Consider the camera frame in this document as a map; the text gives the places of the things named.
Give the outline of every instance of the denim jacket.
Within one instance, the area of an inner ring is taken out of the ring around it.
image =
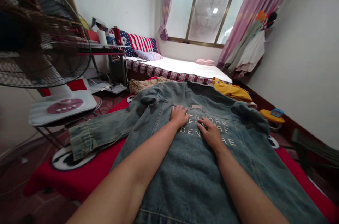
[[[187,107],[190,118],[151,181],[136,223],[241,223],[216,156],[197,127],[202,116],[217,125],[224,144],[290,223],[327,223],[268,142],[265,119],[211,86],[157,84],[141,91],[126,109],[70,129],[75,159],[128,135],[116,167],[169,121],[173,105]]]

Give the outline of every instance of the yellow stool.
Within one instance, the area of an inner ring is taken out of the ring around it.
[[[260,110],[260,114],[268,121],[268,125],[272,131],[278,131],[283,123],[285,123],[284,118],[271,115],[271,111],[269,110],[262,109]]]

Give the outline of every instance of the electric fan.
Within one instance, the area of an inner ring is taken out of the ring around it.
[[[33,126],[96,107],[90,91],[66,85],[89,66],[90,44],[66,0],[0,0],[0,85],[49,87],[51,96],[32,104]]]

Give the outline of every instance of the jacket cuff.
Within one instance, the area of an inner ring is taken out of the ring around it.
[[[93,150],[93,138],[87,123],[69,129],[71,139],[71,148],[73,151],[73,159],[82,159],[85,155]]]

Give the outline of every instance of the red blanket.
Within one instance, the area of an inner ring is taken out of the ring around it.
[[[131,94],[108,113],[126,108],[132,98]],[[59,154],[56,153],[33,173],[24,194],[30,196],[44,188],[52,187],[66,198],[83,202],[107,176],[125,141],[126,139],[120,140],[76,163],[72,161],[70,148],[60,150]],[[275,151],[328,221],[338,223],[339,208],[312,184],[301,167],[282,147],[276,148]]]

